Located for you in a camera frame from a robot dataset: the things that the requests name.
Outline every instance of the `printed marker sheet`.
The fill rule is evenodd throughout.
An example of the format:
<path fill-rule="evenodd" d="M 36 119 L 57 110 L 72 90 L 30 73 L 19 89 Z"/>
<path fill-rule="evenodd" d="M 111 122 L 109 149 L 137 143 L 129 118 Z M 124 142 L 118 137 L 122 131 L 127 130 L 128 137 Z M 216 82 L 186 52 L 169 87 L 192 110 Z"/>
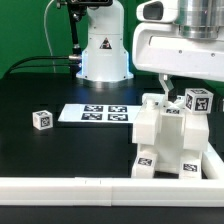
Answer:
<path fill-rule="evenodd" d="M 133 123 L 140 106 L 66 104 L 60 122 Z"/>

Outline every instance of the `black table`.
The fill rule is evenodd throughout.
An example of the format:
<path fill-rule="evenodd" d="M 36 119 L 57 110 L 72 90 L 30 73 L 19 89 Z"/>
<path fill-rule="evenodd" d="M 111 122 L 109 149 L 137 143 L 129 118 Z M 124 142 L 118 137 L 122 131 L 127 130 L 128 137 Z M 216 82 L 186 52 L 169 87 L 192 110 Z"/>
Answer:
<path fill-rule="evenodd" d="M 203 81 L 176 78 L 170 98 Z M 145 92 L 163 93 L 157 76 L 137 76 L 129 87 L 93 89 L 68 74 L 15 73 L 0 80 L 1 177 L 130 177 L 136 156 L 131 124 L 66 123 L 57 119 L 66 103 L 141 105 Z M 223 158 L 224 116 L 208 116 L 210 143 Z M 32 112 L 53 113 L 54 127 L 39 131 Z M 157 178 L 170 177 L 157 174 Z M 223 223 L 223 208 L 0 207 L 2 223 Z"/>

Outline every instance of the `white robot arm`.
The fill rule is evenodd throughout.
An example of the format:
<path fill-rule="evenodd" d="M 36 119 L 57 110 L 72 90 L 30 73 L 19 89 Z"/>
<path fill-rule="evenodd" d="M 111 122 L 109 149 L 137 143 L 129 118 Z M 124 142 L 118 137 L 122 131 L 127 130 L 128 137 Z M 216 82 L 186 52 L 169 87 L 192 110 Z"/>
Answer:
<path fill-rule="evenodd" d="M 149 1 L 138 7 L 137 15 L 144 21 L 134 33 L 137 69 L 224 81 L 223 0 Z"/>

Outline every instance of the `black camera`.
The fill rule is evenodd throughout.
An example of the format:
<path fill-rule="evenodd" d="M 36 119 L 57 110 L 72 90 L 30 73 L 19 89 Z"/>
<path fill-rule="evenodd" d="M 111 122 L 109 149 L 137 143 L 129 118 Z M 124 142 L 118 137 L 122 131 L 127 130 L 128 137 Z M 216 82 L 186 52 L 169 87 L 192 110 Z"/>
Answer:
<path fill-rule="evenodd" d="M 72 5 L 85 5 L 85 6 L 110 6 L 113 0 L 67 0 Z"/>

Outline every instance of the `green backdrop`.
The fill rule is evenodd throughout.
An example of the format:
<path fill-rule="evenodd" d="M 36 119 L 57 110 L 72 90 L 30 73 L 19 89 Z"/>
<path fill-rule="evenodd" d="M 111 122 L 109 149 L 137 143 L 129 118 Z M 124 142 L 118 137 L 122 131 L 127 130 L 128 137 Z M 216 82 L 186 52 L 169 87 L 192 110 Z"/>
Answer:
<path fill-rule="evenodd" d="M 31 56 L 50 55 L 44 32 L 44 12 L 50 0 L 10 0 L 0 7 L 0 78 L 13 63 Z M 144 0 L 120 0 L 125 9 L 124 46 L 130 52 L 130 70 L 137 71 L 131 63 L 132 37 L 138 24 L 136 7 Z M 54 55 L 71 54 L 72 41 L 67 8 L 56 8 L 56 3 L 49 8 L 47 17 L 49 38 Z M 87 44 L 87 17 L 78 23 L 80 45 Z M 52 72 L 52 68 L 29 69 L 29 71 Z M 58 72 L 67 69 L 58 68 Z M 209 82 L 224 95 L 224 84 Z"/>

